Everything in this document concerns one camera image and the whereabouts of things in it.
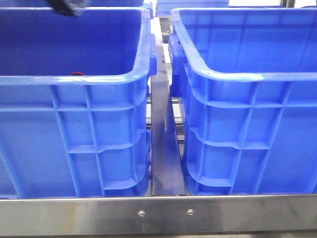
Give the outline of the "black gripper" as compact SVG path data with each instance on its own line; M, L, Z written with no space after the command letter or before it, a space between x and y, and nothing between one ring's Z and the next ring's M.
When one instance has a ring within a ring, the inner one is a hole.
M46 0L53 10L64 16L79 16L89 5L88 0Z

